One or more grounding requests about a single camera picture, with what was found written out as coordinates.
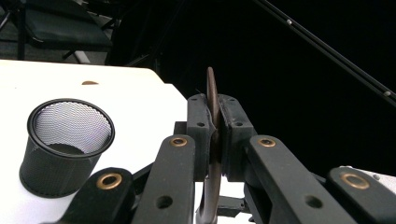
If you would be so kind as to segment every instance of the black chair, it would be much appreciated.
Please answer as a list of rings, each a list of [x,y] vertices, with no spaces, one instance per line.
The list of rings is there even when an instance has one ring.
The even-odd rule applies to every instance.
[[[8,21],[18,27],[18,60],[28,43],[41,49],[109,52],[111,40],[83,6],[72,0],[0,0]]]

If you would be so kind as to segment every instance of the white table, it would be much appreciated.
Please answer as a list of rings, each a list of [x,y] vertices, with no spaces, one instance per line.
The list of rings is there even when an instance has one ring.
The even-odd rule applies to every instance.
[[[81,85],[88,80],[99,84]],[[163,139],[173,134],[175,121],[187,119],[185,98],[148,69],[0,60],[0,223],[53,222],[73,199],[74,194],[60,199],[37,197],[19,180],[27,118],[36,106],[56,98],[90,102],[114,122],[115,140],[92,173],[107,167],[138,171],[155,161]],[[224,185],[221,192],[243,197],[241,184]],[[195,206],[201,193],[202,184],[197,183]],[[239,221],[219,218],[219,223]]]

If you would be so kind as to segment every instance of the chair leg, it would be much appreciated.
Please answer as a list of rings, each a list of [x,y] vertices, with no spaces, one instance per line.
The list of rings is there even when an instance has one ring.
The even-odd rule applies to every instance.
[[[9,21],[9,17],[11,16],[11,12],[7,11],[0,20],[0,32],[6,26],[7,22]]]
[[[25,10],[21,7],[18,13],[18,60],[24,60],[25,42],[26,42],[26,30],[25,30]]]
[[[65,60],[66,58],[70,57],[70,55],[74,54],[75,52],[76,52],[75,50],[70,50],[64,56],[62,56],[62,59]]]

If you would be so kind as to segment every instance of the black mesh cup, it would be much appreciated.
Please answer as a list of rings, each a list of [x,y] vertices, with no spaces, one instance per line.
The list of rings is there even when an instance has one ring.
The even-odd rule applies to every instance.
[[[32,111],[20,179],[27,190],[45,198],[76,192],[112,144],[110,117],[96,105],[76,100],[48,101]]]

